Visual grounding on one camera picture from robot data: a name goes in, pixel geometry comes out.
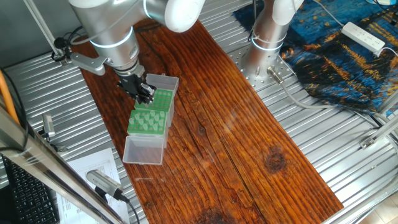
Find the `metal slatted surface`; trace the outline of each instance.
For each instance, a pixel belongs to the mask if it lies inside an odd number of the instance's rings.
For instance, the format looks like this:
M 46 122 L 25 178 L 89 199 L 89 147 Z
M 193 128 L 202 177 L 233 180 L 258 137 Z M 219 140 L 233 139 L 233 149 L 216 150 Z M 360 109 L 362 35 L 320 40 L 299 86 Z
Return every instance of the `metal slatted surface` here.
M 232 12 L 251 2 L 211 1 L 200 16 L 203 25 L 238 67 L 239 57 L 247 49 L 249 33 Z M 319 102 L 308 95 L 293 73 L 284 75 L 284 80 L 291 94 L 302 103 Z M 341 109 L 304 109 L 296 106 L 269 77 L 257 80 L 263 81 L 262 85 L 248 81 L 344 206 L 372 190 L 382 189 L 385 181 L 396 175 L 397 151 L 388 139 L 366 150 L 360 149 L 359 143 L 375 130 L 358 115 Z
M 232 12 L 250 3 L 251 0 L 207 0 L 203 7 L 200 21 L 227 53 L 248 44 L 249 33 Z M 52 114 L 57 134 L 52 143 L 67 146 L 68 151 L 62 153 L 65 160 L 108 147 L 113 149 L 126 195 L 136 207 L 141 223 L 147 223 L 80 70 L 73 65 L 62 68 L 47 54 L 8 68 L 7 72 L 17 81 L 29 123 L 35 129 L 41 128 L 42 113 Z M 284 78 L 288 89 L 302 103 L 318 103 L 308 96 L 293 74 Z M 340 109 L 299 108 L 279 85 L 272 81 L 266 83 L 254 87 L 255 90 L 344 206 L 370 190 L 381 189 L 384 182 L 396 174 L 396 149 L 387 139 L 366 150 L 359 149 L 363 136 L 374 132 L 364 119 Z M 4 169 L 0 169 L 0 187 L 6 184 Z M 129 214 L 133 223 L 135 217 L 131 209 Z
M 60 152 L 66 161 L 112 148 L 126 196 L 136 208 L 141 223 L 147 223 L 134 188 L 80 69 L 72 64 L 62 67 L 51 59 L 50 54 L 46 54 L 10 67 L 6 72 L 15 81 L 29 123 L 36 131 L 42 128 L 42 114 L 52 115 L 56 136 L 52 138 L 51 143 L 67 147 L 66 152 Z M 0 178 L 0 187 L 3 187 L 7 184 L 4 169 L 0 170 Z M 134 213 L 129 207 L 128 210 L 130 222 L 135 223 Z

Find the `black keyboard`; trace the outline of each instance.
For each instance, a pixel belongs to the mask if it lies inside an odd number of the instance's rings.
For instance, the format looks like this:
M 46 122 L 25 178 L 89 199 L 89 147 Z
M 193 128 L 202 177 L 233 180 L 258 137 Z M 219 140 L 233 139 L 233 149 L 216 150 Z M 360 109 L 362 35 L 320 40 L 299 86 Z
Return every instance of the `black keyboard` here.
M 59 222 L 58 213 L 51 199 L 49 188 L 24 169 L 2 156 L 14 205 L 20 223 L 54 224 Z

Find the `wooden board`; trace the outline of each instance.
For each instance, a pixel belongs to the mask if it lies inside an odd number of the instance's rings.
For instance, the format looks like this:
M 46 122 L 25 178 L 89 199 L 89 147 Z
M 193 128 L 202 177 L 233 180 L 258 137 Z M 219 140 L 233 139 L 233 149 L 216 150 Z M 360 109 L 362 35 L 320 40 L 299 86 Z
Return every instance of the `wooden board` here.
M 163 165 L 124 165 L 150 223 L 321 223 L 343 208 L 199 22 L 150 26 L 136 26 L 140 63 L 180 79 Z M 90 44 L 73 51 L 97 57 Z M 82 72 L 123 157 L 134 101 L 111 68 Z

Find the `power strip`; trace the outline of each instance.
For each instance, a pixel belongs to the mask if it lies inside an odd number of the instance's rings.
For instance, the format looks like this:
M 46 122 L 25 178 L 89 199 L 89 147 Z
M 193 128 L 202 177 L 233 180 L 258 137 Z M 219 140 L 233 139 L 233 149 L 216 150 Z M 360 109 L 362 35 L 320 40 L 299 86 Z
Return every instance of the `power strip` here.
M 382 40 L 378 39 L 377 37 L 373 36 L 366 30 L 360 28 L 352 22 L 348 22 L 342 28 L 341 33 L 343 33 L 353 41 L 361 44 L 363 47 L 373 53 L 380 51 L 384 47 L 384 44 L 386 44 Z

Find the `clear plastic lid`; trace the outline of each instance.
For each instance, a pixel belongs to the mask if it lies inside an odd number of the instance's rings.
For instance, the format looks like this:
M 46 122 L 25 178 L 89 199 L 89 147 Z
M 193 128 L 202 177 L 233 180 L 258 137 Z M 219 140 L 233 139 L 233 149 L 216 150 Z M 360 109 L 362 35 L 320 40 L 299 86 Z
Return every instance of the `clear plastic lid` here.
M 164 142 L 164 138 L 127 136 L 123 162 L 140 165 L 162 165 Z
M 155 86 L 156 88 L 164 89 L 164 90 L 172 90 L 173 96 L 177 92 L 178 81 L 177 77 L 170 77 L 164 74 L 162 75 L 154 75 L 147 74 L 146 81 L 148 84 Z

